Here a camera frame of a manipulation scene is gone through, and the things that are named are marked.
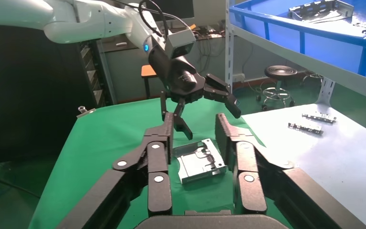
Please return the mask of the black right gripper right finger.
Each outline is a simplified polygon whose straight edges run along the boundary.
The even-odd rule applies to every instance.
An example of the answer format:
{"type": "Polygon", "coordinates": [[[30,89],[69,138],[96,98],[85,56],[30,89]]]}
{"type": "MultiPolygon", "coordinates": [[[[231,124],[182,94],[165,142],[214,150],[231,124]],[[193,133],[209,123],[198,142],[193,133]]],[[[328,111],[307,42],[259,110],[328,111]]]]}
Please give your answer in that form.
{"type": "Polygon", "coordinates": [[[215,117],[215,139],[233,173],[234,208],[268,228],[283,224],[267,216],[271,199],[294,229],[364,229],[365,224],[291,162],[280,162],[251,132],[215,117]]]}

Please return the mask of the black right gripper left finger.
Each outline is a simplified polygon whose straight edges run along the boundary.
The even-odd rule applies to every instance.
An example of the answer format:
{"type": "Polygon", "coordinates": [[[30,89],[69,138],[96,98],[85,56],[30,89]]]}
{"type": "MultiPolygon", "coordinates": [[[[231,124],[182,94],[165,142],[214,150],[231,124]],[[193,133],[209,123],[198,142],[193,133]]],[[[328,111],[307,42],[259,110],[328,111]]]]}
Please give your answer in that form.
{"type": "Polygon", "coordinates": [[[148,215],[170,215],[172,195],[168,165],[173,149],[173,118],[148,128],[141,144],[113,163],[58,224],[59,229],[115,229],[130,202],[148,188],[148,215]]]}

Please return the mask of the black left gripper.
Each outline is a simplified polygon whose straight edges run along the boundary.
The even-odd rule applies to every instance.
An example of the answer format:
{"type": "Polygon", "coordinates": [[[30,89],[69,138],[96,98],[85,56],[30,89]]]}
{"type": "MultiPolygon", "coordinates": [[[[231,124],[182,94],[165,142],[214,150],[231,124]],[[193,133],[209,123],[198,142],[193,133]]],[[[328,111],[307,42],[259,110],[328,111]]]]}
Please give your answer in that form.
{"type": "Polygon", "coordinates": [[[241,116],[242,112],[236,105],[237,99],[231,93],[231,85],[210,73],[202,77],[184,56],[170,59],[157,45],[149,52],[148,61],[167,92],[161,91],[160,94],[162,120],[168,112],[166,100],[169,95],[177,102],[173,112],[174,129],[183,132],[188,140],[193,139],[193,133],[181,117],[186,103],[204,96],[205,99],[223,103],[236,119],[241,116]]]}

